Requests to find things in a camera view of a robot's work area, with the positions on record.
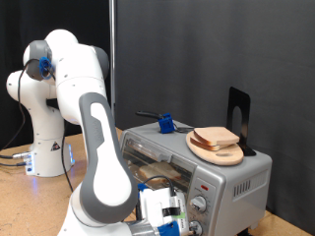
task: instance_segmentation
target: black stand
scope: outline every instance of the black stand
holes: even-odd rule
[[[241,231],[240,233],[237,234],[237,236],[253,236],[248,232],[248,228],[244,229],[243,231]]]
[[[256,155],[256,152],[246,144],[248,136],[250,97],[247,93],[231,87],[229,89],[226,124],[226,127],[229,131],[232,131],[233,111],[236,106],[240,108],[240,111],[242,113],[242,128],[238,144],[242,148],[244,156]]]

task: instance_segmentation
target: wooden tray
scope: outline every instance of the wooden tray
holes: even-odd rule
[[[187,146],[200,158],[217,165],[235,165],[242,161],[244,154],[242,149],[237,145],[231,145],[220,150],[205,150],[190,143],[192,132],[187,134]]]

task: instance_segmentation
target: silver toaster oven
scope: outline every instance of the silver toaster oven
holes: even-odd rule
[[[162,134],[154,123],[124,131],[120,147],[138,183],[147,179],[144,170],[169,173],[176,190],[185,195],[191,225],[200,228],[201,235],[234,236],[255,228],[265,214],[271,158],[256,151],[256,156],[244,157],[237,165],[214,165],[197,157],[185,137],[175,132]],[[161,181],[149,182],[154,190],[166,186]]]

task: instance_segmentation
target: warning label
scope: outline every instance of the warning label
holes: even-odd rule
[[[57,142],[53,143],[51,147],[51,151],[60,149],[60,145],[57,144]]]

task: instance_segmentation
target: wooden table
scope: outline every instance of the wooden table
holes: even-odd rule
[[[73,188],[83,180],[86,169],[86,153],[82,135],[66,138],[72,146],[75,165],[68,172]],[[3,150],[12,154],[28,150],[29,146]],[[2,163],[21,162],[5,160]],[[66,216],[71,191],[64,175],[53,178],[27,176],[24,167],[0,166],[0,235],[56,236]],[[127,219],[135,220],[132,213]],[[294,235],[310,236],[290,223],[266,211],[255,230],[255,236]]]

